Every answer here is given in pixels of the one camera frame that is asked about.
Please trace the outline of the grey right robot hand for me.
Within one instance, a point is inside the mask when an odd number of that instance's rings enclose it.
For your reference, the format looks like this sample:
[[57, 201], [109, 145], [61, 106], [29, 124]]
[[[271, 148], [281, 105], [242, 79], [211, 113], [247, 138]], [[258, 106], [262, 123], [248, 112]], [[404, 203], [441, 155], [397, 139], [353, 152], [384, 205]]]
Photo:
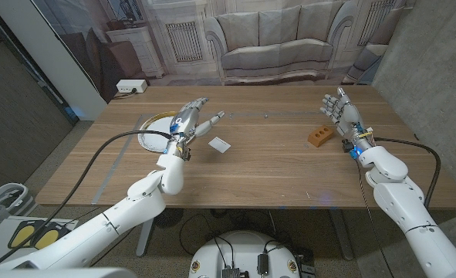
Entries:
[[338, 133], [344, 138], [344, 151], [357, 159], [364, 151], [372, 148], [366, 138], [368, 131], [364, 128], [363, 118], [342, 87], [337, 88], [337, 96], [326, 94], [322, 99], [320, 111], [335, 125]]

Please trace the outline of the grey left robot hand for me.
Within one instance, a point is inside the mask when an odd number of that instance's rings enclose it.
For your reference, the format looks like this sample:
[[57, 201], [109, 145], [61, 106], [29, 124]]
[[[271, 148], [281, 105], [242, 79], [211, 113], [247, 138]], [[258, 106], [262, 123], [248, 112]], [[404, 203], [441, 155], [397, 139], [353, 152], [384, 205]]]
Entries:
[[190, 149], [187, 145], [195, 137], [206, 135], [210, 129], [225, 115], [222, 110], [215, 114], [210, 120], [199, 124], [199, 112], [204, 104], [208, 102], [207, 97], [201, 97], [186, 103], [180, 111], [174, 115], [169, 126], [171, 139], [168, 141], [164, 153], [177, 156], [184, 161], [190, 159]]

